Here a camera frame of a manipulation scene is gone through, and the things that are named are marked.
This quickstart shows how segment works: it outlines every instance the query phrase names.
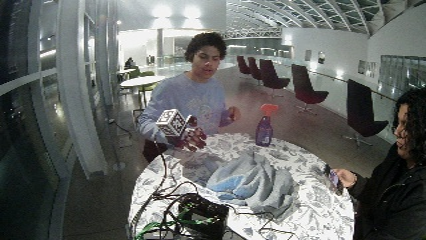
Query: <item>white tablecloth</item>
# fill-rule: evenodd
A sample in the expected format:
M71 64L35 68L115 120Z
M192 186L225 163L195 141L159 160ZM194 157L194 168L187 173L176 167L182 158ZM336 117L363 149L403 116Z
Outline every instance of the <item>white tablecloth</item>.
M228 226L247 239L288 239L292 234L263 230L263 226L297 235L292 239L352 239L355 226L353 203L348 191L339 196L329 188L327 177L321 174L325 162L304 148L280 139L273 139L269 147L260 147L247 134L217 134L207 139L207 147L196 153L188 151L168 151L166 153L168 178L163 185L171 192L175 187L192 181L197 185L203 197L221 203L216 193L204 186L212 172L208 162L231 161L240 157L243 151L255 151L265 156L277 169L285 168L295 179L293 204L284 215L269 222L268 218L236 214L229 210ZM160 157L150 164L140 175L132 196L130 223L147 201L151 193L160 185L164 175L163 160ZM184 184L179 193L196 192L191 184ZM152 201L132 226L139 233L151 222L162 222L163 211L171 200ZM248 207L235 206L239 213L251 213Z

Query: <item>curved glass roof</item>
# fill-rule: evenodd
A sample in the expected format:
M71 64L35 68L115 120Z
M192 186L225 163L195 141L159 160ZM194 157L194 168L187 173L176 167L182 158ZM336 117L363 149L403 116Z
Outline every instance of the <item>curved glass roof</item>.
M227 0L225 35L277 34L275 29L300 27L372 36L409 7L422 3L425 0Z

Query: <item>dark curly hair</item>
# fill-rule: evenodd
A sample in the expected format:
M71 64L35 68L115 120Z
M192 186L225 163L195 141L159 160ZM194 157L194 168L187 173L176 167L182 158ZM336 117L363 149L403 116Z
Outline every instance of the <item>dark curly hair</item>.
M188 62L194 61L196 52L204 46L216 47L220 52L220 59L224 60L227 56L227 44L224 38L219 33L211 32L200 33L192 38L186 52L186 59Z
M399 99L395 109L393 127L399 126L399 112L403 104L409 105L408 122L408 146L410 156L417 163L426 162L426 88L409 90Z

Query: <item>spray bottle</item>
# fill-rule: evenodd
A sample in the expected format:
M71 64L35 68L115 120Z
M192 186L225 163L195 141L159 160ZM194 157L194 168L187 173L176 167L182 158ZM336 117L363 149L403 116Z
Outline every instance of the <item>spray bottle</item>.
M256 145L268 147L272 140L272 125L271 125L271 114L279 110L279 105L264 104L261 110L265 113L261 121L259 122L256 129Z

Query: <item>white box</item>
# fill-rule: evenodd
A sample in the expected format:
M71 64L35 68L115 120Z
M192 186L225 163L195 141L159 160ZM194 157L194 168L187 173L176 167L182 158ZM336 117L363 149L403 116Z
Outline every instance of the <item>white box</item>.
M180 136L186 129L187 121L179 110L171 109L163 112L156 124L167 136Z

